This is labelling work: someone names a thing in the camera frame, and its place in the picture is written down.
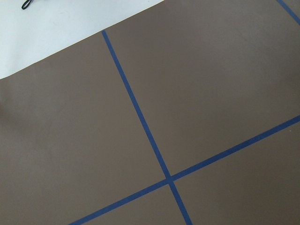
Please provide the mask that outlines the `brown table mat blue grid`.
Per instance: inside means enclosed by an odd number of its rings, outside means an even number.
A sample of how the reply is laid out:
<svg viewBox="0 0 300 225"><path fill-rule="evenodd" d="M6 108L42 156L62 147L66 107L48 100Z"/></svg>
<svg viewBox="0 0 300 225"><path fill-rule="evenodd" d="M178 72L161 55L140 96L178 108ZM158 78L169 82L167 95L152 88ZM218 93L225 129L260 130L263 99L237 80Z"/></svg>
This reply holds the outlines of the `brown table mat blue grid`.
<svg viewBox="0 0 300 225"><path fill-rule="evenodd" d="M299 1L165 0L3 77L0 222L299 224Z"/></svg>

